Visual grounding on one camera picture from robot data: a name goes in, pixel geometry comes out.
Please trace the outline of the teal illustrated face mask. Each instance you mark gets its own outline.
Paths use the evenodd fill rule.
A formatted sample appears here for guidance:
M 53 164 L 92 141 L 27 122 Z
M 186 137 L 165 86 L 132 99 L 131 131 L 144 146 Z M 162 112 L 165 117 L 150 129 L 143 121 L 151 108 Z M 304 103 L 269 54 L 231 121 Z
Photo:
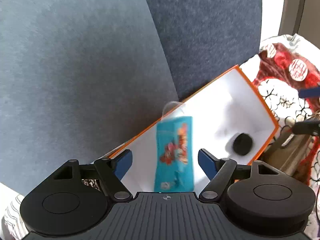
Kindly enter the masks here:
M 180 109 L 181 105 L 177 101 L 167 103 L 156 125 L 155 192 L 194 190 L 193 118 Z

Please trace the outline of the black hair scrunchie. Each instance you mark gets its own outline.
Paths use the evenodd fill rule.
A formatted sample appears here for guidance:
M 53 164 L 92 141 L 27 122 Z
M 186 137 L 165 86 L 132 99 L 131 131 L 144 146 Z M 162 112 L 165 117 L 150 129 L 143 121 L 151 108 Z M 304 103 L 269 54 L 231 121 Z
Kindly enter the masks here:
M 247 155 L 253 147 L 253 139 L 249 134 L 241 133 L 233 141 L 233 151 L 241 156 Z

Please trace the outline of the olive striped zipper pouch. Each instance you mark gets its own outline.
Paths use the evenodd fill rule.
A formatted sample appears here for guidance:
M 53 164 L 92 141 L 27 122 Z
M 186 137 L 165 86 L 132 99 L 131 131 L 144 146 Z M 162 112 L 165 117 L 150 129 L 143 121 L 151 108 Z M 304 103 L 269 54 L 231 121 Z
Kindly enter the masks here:
M 295 135 L 285 126 L 277 139 L 259 157 L 260 160 L 276 169 L 293 176 L 300 162 L 306 157 L 313 137 L 307 134 Z

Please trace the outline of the orange rimmed white box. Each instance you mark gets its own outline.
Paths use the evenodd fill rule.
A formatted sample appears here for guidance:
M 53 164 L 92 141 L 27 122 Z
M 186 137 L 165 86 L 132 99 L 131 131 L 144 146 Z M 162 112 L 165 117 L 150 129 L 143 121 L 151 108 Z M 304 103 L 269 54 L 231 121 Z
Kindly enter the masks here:
M 200 149 L 208 150 L 219 159 L 230 158 L 239 164 L 250 164 L 261 155 L 278 129 L 277 121 L 258 90 L 237 66 L 190 96 L 180 109 L 193 118 L 194 192 L 201 192 L 209 181 L 198 163 Z M 116 151 L 116 156 L 124 150 L 132 152 L 132 166 L 121 180 L 132 194 L 155 192 L 156 125 L 160 120 Z M 232 149 L 234 139 L 241 133 L 253 139 L 251 151 L 244 156 Z

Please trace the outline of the blue grey cushion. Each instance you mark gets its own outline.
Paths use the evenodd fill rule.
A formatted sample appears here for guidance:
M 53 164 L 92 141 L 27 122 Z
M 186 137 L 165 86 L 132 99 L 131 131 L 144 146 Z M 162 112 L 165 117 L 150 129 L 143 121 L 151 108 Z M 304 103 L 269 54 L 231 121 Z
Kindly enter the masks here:
M 146 0 L 1 0 L 1 182 L 16 192 L 93 162 L 175 100 Z

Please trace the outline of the dark navy cushion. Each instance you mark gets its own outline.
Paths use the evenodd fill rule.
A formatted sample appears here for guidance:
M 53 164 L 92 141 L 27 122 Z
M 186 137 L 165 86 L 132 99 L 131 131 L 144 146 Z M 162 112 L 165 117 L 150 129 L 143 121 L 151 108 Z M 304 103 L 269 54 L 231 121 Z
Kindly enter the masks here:
M 254 56 L 262 0 L 146 0 L 183 100 Z

